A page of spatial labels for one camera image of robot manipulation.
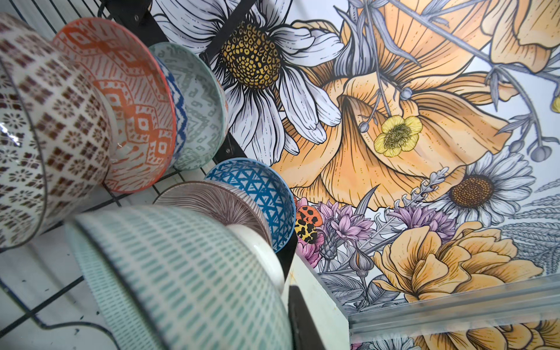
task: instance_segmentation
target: red patterned bowl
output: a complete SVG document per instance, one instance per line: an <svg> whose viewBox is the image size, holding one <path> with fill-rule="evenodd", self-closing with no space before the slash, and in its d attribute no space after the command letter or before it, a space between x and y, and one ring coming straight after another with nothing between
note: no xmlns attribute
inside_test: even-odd
<svg viewBox="0 0 560 350"><path fill-rule="evenodd" d="M0 251L62 220L109 170L101 96L32 28L0 13Z"/></svg>
<svg viewBox="0 0 560 350"><path fill-rule="evenodd" d="M105 95L118 126L118 146L105 184L138 192L167 170L176 137L175 105L150 51L123 26L81 18L61 29L53 44Z"/></svg>

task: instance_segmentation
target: daisy center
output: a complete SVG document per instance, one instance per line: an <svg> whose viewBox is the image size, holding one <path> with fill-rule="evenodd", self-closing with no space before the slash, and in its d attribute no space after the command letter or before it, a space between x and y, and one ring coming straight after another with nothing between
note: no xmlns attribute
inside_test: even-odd
<svg viewBox="0 0 560 350"><path fill-rule="evenodd" d="M459 207L474 209L492 197L494 185L486 177L474 175L453 186L449 191L451 200Z"/></svg>
<svg viewBox="0 0 560 350"><path fill-rule="evenodd" d="M242 22L221 50L231 74L244 86L265 89L280 73L280 54L270 36L255 25Z"/></svg>
<svg viewBox="0 0 560 350"><path fill-rule="evenodd" d="M405 124L395 125L385 136L386 148L398 148L405 144L410 136L411 129Z"/></svg>

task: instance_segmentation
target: floral wallpaper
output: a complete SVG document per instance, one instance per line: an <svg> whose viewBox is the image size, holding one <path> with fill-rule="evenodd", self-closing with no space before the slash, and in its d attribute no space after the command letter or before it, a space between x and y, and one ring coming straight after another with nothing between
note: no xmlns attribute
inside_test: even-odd
<svg viewBox="0 0 560 350"><path fill-rule="evenodd" d="M201 53L237 0L154 0ZM257 0L211 58L231 134L297 204L298 249L349 314L560 263L560 3ZM560 348L560 323L353 350Z"/></svg>

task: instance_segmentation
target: geometric pattern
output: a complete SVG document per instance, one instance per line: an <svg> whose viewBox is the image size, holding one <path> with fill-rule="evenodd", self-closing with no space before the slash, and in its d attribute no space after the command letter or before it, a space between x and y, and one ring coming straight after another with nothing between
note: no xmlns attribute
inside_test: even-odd
<svg viewBox="0 0 560 350"><path fill-rule="evenodd" d="M156 198L154 204L176 206L199 212L227 225L244 225L272 246L264 213L244 191L217 181L187 181L174 185Z"/></svg>
<svg viewBox="0 0 560 350"><path fill-rule="evenodd" d="M270 226L275 253L290 240L296 206L288 185L272 168L252 159L232 158L216 165L204 179L239 188L257 203Z"/></svg>
<svg viewBox="0 0 560 350"><path fill-rule="evenodd" d="M61 29L53 44L113 107L118 146L105 184L132 193L154 184L175 149L175 107L166 79L150 51L124 27L81 18Z"/></svg>
<svg viewBox="0 0 560 350"><path fill-rule="evenodd" d="M185 97L189 125L185 147L175 167L192 170L204 166L216 154L227 134L223 89L208 66L184 47L157 43L150 50L173 74Z"/></svg>
<svg viewBox="0 0 560 350"><path fill-rule="evenodd" d="M81 214L66 224L66 236L122 350L293 349L268 275L211 218L126 207Z"/></svg>
<svg viewBox="0 0 560 350"><path fill-rule="evenodd" d="M3 249L62 220L103 181L111 136L100 97L68 58L5 13L0 38L0 79L12 86L0 97Z"/></svg>
<svg viewBox="0 0 560 350"><path fill-rule="evenodd" d="M173 102L175 103L175 116L177 117L177 140L175 141L175 151L173 152L173 158L171 160L171 167L181 154L183 150L183 146L185 146L185 138L186 138L186 126L187 126L187 117L186 117L186 109L185 109L185 98L183 97L183 93L181 89L177 86L175 82L175 78L173 74L169 71L167 67L165 67L164 63L157 57L154 56L157 61L157 64L160 65L161 71L164 73L165 78L167 79L167 85L169 85L169 91L171 91L171 96L173 96Z"/></svg>

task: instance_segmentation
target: green patterned bowl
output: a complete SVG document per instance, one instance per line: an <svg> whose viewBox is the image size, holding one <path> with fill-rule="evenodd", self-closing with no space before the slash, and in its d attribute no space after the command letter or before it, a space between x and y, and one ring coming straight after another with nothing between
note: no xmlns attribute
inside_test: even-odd
<svg viewBox="0 0 560 350"><path fill-rule="evenodd" d="M226 138L226 96L210 68L183 46L158 43L150 51L165 63L185 97L189 123L175 167L200 168L210 162Z"/></svg>
<svg viewBox="0 0 560 350"><path fill-rule="evenodd" d="M213 219L127 207L78 215L66 234L122 350L292 349L279 293Z"/></svg>

